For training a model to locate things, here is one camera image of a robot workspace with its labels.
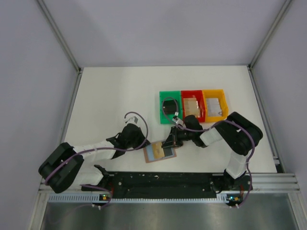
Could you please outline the black credit card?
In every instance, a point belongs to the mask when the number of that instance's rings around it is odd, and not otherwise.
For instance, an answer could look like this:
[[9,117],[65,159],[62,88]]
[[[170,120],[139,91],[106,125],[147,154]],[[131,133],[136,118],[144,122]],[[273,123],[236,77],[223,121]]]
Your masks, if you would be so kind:
[[176,155],[173,148],[166,148],[163,150],[164,150],[165,157],[174,157]]

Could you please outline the gold credit card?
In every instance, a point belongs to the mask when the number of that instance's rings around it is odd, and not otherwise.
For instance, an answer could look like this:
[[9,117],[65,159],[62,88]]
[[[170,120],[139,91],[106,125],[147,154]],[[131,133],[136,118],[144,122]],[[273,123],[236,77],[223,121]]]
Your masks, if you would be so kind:
[[162,142],[156,142],[152,144],[152,151],[153,151],[153,157],[154,159],[160,159],[163,158],[164,155],[164,150],[161,147]]

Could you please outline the brown leather card holder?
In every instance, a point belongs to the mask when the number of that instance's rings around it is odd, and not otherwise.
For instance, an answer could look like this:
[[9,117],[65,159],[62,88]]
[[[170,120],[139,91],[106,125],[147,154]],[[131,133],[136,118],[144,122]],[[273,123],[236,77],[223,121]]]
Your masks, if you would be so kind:
[[143,149],[146,163],[167,160],[177,156],[174,148],[162,148],[162,142],[157,141]]

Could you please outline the green plastic bin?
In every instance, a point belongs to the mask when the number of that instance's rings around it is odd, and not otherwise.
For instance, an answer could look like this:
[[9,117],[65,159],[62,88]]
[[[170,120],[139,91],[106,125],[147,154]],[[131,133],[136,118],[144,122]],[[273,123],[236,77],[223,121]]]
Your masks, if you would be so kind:
[[183,118],[181,91],[160,91],[159,104],[161,124],[170,124],[171,122],[165,117],[165,115],[172,120],[175,112],[178,112],[179,119]]

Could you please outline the red plastic bin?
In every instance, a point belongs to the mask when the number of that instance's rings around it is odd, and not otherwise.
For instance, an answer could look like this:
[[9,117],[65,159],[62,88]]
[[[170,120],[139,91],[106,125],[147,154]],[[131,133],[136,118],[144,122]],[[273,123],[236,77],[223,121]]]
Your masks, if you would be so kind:
[[183,118],[194,115],[200,123],[206,119],[206,106],[201,90],[181,91]]

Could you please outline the yellow plastic bin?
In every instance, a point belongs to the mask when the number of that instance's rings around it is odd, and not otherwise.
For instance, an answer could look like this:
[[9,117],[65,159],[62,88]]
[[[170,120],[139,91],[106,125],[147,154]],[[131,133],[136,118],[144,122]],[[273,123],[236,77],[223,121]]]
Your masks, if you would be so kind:
[[202,90],[205,104],[205,122],[215,123],[228,116],[228,106],[222,89]]

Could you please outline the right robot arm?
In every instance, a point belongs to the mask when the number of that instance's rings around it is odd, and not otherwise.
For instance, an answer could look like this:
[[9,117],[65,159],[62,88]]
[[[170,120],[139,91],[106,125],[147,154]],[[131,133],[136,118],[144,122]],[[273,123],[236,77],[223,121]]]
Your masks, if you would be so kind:
[[231,113],[225,120],[216,122],[209,129],[203,129],[194,115],[181,120],[173,117],[174,126],[169,136],[162,142],[163,149],[179,148],[184,141],[192,141],[197,147],[206,148],[224,140],[232,150],[229,163],[223,172],[223,180],[216,183],[218,191],[231,190],[241,185],[242,178],[248,171],[248,162],[255,147],[263,138],[263,133],[255,124],[237,112]]

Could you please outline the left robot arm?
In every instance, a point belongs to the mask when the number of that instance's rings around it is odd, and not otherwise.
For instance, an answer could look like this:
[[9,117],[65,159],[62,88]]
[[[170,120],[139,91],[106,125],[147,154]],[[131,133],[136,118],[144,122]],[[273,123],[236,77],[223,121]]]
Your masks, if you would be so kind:
[[61,143],[41,164],[38,172],[56,194],[82,184],[104,190],[109,179],[100,171],[98,162],[113,160],[128,150],[147,147],[150,141],[146,136],[137,125],[137,117],[132,117],[121,132],[98,143],[80,146]]

